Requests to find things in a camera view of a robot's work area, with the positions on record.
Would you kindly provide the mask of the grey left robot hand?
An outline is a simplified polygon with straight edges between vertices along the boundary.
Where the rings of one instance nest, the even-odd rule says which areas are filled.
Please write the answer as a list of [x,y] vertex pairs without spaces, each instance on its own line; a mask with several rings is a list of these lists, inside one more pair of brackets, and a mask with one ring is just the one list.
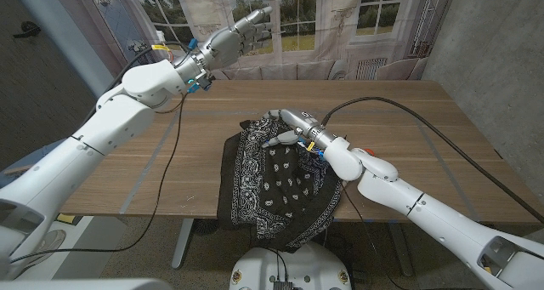
[[215,31],[200,48],[196,58],[207,71],[234,64],[242,55],[263,47],[271,37],[271,22],[265,20],[273,12],[268,6],[256,9],[232,26]]

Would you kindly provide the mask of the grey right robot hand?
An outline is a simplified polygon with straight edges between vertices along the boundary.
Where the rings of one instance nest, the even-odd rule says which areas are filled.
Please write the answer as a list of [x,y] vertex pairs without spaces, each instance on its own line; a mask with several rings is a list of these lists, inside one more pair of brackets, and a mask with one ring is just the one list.
[[304,137],[313,141],[321,149],[326,149],[329,144],[336,138],[332,133],[320,124],[313,115],[305,111],[292,109],[270,110],[263,115],[265,119],[282,120],[292,130],[286,131],[271,138],[262,144],[263,148],[268,148],[274,145],[293,145],[296,144],[300,137]]

